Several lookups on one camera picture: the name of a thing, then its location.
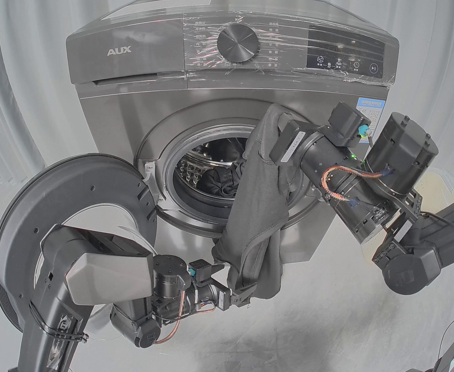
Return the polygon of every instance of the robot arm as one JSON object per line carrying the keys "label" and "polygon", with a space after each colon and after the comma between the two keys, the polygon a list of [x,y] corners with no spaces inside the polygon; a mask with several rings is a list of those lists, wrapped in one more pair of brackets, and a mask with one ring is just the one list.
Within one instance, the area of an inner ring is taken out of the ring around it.
{"label": "robot arm", "polygon": [[408,116],[392,113],[360,161],[349,148],[366,135],[367,117],[339,103],[329,124],[286,120],[270,157],[300,166],[360,243],[385,228],[373,262],[393,291],[418,292],[454,263],[454,203],[438,214],[424,213],[413,189],[437,146]]}
{"label": "robot arm", "polygon": [[243,306],[242,293],[212,279],[223,265],[173,255],[152,256],[132,240],[55,225],[41,242],[44,262],[30,302],[18,367],[11,372],[67,372],[94,305],[111,304],[113,326],[136,347],[157,341],[162,325],[177,323],[206,304]]}

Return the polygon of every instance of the energy label sticker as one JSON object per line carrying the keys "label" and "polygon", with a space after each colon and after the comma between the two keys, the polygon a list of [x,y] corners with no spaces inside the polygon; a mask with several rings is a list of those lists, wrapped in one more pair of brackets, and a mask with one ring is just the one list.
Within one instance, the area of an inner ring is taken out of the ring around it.
{"label": "energy label sticker", "polygon": [[[372,122],[372,124],[370,124],[372,137],[375,132],[375,128],[377,128],[377,124],[380,120],[380,116],[382,115],[384,107],[385,101],[383,101],[382,99],[358,98],[356,108],[365,116],[367,116]],[[364,138],[360,140],[360,143],[368,143],[368,139]]]}

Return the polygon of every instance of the plastic wrap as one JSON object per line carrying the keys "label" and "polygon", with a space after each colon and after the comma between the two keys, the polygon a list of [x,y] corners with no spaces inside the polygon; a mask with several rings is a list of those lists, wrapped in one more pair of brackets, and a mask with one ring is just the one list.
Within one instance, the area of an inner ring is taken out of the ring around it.
{"label": "plastic wrap", "polygon": [[[236,23],[248,26],[258,36],[259,49],[245,63],[228,61],[217,47],[222,30]],[[306,77],[324,75],[389,88],[396,76],[397,51],[391,51],[394,48],[383,36],[335,22],[286,14],[217,11],[185,14],[183,29],[185,68],[190,80],[210,76],[203,75],[203,69],[230,74],[241,68],[287,80],[304,81]],[[364,48],[353,47],[357,44]]]}

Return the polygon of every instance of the control panel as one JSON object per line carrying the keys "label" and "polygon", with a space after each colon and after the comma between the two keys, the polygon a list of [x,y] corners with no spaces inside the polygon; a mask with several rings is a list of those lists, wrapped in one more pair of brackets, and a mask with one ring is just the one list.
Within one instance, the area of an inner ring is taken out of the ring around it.
{"label": "control panel", "polygon": [[186,70],[242,66],[382,78],[385,44],[331,25],[268,14],[184,18]]}
{"label": "control panel", "polygon": [[306,67],[382,78],[385,44],[365,35],[311,25]]}

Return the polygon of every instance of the aux logo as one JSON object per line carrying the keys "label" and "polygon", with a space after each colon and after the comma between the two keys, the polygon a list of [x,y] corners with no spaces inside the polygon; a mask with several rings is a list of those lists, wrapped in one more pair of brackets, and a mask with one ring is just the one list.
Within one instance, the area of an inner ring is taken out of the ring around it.
{"label": "aux logo", "polygon": [[106,56],[110,56],[110,55],[120,55],[121,53],[131,53],[131,46],[128,46],[128,47],[125,47],[125,46],[121,46],[120,48],[110,48],[108,50],[108,53],[106,54]]}

